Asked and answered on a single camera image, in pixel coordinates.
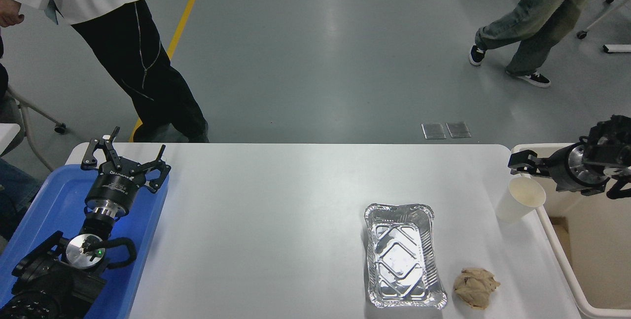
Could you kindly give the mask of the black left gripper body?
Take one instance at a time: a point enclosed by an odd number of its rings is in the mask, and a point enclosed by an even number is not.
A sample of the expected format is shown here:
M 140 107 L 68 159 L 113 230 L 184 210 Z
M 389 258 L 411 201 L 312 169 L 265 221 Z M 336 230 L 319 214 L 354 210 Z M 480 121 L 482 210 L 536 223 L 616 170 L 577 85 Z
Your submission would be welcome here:
M 88 209 L 109 208 L 116 213 L 129 213 L 140 187 L 146 182 L 149 168 L 133 160 L 121 160 L 119 164 L 120 169 L 116 169 L 112 161 L 99 166 L 97 178 L 85 199 Z

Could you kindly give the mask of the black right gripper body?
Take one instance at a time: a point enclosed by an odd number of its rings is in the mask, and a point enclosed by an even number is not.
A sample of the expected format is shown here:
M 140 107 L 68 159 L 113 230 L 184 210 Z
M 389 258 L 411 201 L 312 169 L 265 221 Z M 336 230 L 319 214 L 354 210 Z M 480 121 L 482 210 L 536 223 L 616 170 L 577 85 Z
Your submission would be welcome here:
M 543 167 L 556 183 L 557 192 L 575 190 L 573 174 L 568 169 L 568 158 L 573 149 L 574 146 L 567 146 L 543 158 Z

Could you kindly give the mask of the person's hand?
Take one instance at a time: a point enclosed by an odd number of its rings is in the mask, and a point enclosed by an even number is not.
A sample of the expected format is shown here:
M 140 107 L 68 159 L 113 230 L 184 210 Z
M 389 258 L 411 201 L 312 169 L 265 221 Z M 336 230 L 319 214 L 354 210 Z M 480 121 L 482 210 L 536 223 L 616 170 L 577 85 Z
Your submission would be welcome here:
M 23 23 L 25 15 L 20 13 L 22 3 L 16 0 L 0 0 L 0 26 L 7 28 Z

